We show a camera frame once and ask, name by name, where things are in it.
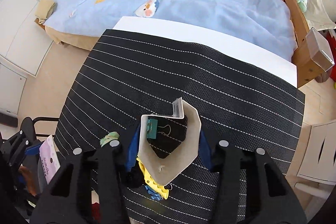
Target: beige bed sheet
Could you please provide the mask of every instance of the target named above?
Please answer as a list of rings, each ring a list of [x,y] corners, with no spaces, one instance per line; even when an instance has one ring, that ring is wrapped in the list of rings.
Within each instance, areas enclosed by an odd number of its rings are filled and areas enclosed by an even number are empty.
[[[86,35],[59,32],[47,26],[45,27],[45,31],[56,44],[64,42],[88,51],[92,50],[99,39],[99,37],[88,37]]]

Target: wooden bed rail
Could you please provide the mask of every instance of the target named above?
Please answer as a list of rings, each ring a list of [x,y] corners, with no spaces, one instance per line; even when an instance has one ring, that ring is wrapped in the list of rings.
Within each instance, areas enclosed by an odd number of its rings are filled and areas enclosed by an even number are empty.
[[[292,63],[297,67],[297,87],[301,87],[313,80],[324,70],[318,66],[310,57],[306,36],[309,32],[309,27],[305,16],[303,15],[296,0],[283,0],[288,6],[291,13],[291,20],[294,25],[294,32],[298,48],[292,56]]]

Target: yellow flower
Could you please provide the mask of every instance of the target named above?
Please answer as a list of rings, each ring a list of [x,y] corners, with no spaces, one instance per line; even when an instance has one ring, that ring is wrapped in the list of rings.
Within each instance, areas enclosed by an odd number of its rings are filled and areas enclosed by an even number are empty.
[[[103,1],[105,1],[105,0],[96,0],[95,4],[97,4],[97,3],[101,3],[101,2],[103,2]]]

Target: white box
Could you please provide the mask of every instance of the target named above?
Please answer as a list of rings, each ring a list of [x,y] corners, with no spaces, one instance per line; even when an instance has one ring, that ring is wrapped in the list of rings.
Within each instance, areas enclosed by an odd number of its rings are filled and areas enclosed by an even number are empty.
[[[188,117],[185,140],[166,158],[159,158],[147,141],[148,117],[183,119],[184,115]],[[200,131],[201,120],[197,109],[182,98],[173,102],[172,116],[154,114],[141,116],[138,157],[156,183],[167,185],[194,161],[198,155]]]

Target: folded beige towel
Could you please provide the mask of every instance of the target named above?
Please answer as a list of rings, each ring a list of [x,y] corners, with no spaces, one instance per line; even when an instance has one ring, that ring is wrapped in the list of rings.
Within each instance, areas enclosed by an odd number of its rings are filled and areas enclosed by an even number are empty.
[[[43,24],[53,13],[56,3],[52,0],[40,0],[37,5],[35,16],[39,19],[39,24]]]

